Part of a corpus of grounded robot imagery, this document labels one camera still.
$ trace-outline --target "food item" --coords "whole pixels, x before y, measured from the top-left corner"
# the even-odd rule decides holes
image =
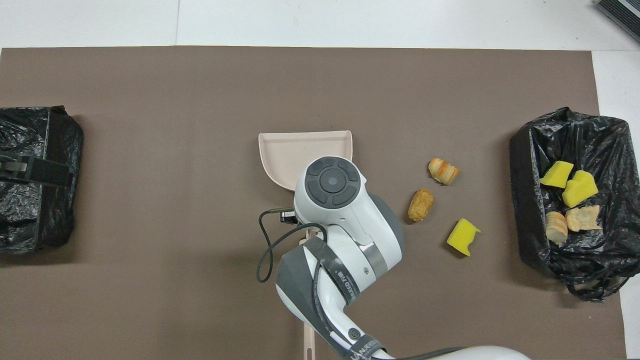
[[[462,218],[458,221],[456,227],[453,228],[453,231],[447,239],[447,243],[464,255],[471,256],[469,253],[469,244],[474,241],[476,233],[481,233],[480,229],[471,224],[467,219]]]
[[[427,189],[415,192],[409,205],[409,218],[414,222],[422,221],[433,205],[433,194]]]
[[[602,230],[597,218],[600,205],[575,208],[566,212],[566,225],[571,231]]]
[[[545,226],[547,239],[556,245],[562,245],[569,235],[566,228],[567,219],[557,211],[547,213],[545,219],[547,223]]]
[[[540,179],[540,183],[543,185],[565,188],[566,180],[569,178],[571,169],[573,169],[572,163],[556,161],[551,168],[547,170],[545,177]]]
[[[573,208],[597,193],[598,186],[593,175],[584,170],[578,170],[573,175],[573,179],[566,182],[562,198],[568,207]]]
[[[460,169],[442,159],[435,158],[429,162],[429,172],[431,172],[431,176],[436,181],[444,185],[451,185]]]

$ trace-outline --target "yellow foam piece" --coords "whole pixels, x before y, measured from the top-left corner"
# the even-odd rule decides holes
[[[471,256],[469,253],[469,244],[474,241],[476,233],[481,232],[482,231],[471,224],[469,220],[462,218],[458,221],[456,227],[453,228],[453,231],[451,231],[447,243],[464,255]]]
[[[573,164],[566,161],[556,161],[547,170],[545,177],[540,179],[540,183],[547,186],[555,186],[558,188],[565,188],[566,180],[569,178],[569,174],[573,169]]]
[[[598,186],[593,175],[584,170],[578,170],[573,175],[573,179],[566,182],[562,199],[568,207],[572,208],[597,193]]]

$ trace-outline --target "gray circular button pad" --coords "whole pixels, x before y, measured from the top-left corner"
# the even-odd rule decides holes
[[[316,204],[326,209],[339,209],[358,195],[360,174],[345,159],[325,156],[309,165],[305,189]]]

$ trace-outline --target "gray velcro strap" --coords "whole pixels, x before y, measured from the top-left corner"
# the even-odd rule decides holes
[[[380,341],[376,340],[369,334],[364,334],[355,344],[351,346],[352,359],[355,360],[370,360],[374,352],[385,349]]]
[[[360,296],[360,289],[351,273],[324,240],[315,236],[307,240],[303,246],[318,259],[320,265],[338,286],[347,304],[351,304]]]

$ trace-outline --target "black plastic bag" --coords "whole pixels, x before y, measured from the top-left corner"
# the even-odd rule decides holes
[[[583,301],[601,302],[640,272],[640,183],[627,122],[561,108],[522,127],[509,143],[511,191],[522,261],[563,281]],[[569,209],[563,189],[540,185],[557,160],[595,178],[601,231],[569,232],[561,246],[545,235],[545,213]]]
[[[82,142],[63,106],[0,109],[0,253],[68,242]]]

